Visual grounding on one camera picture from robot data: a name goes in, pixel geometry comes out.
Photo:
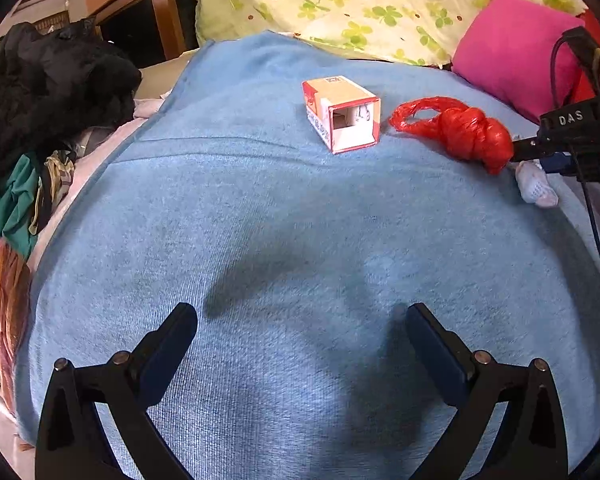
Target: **black fabric pile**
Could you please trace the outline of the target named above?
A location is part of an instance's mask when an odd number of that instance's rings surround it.
[[[0,180],[23,153],[43,162],[59,140],[130,121],[140,81],[91,20],[46,35],[30,23],[11,27],[0,41]]]

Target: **blue blanket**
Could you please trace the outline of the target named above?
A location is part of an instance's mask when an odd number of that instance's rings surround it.
[[[381,97],[377,146],[334,156],[308,123],[301,82],[330,75]],[[150,415],[195,478],[406,478],[454,414],[395,307],[423,301],[469,348],[549,362],[575,466],[600,436],[600,272],[581,197],[555,180],[562,209],[539,210],[510,171],[392,136],[398,104],[435,95],[535,132],[449,72],[270,32],[203,48],[44,254],[17,360],[23,436],[56,358],[105,362],[187,301],[198,336]]]

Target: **red plastic bag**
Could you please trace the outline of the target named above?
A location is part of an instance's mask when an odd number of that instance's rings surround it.
[[[420,110],[429,109],[440,114],[407,122]],[[399,132],[438,140],[455,158],[481,160],[491,174],[499,173],[513,156],[511,136],[500,121],[451,97],[427,97],[401,104],[389,118],[389,124]]]

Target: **white sock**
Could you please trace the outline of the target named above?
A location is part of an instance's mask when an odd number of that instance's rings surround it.
[[[558,196],[546,178],[546,173],[535,160],[524,160],[516,168],[516,181],[522,200],[528,204],[548,208],[558,205]]]

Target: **teal cloth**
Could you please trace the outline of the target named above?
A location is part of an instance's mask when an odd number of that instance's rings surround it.
[[[35,155],[26,153],[0,186],[0,236],[5,237],[24,259],[31,254],[37,239],[29,233],[29,224],[39,176]]]

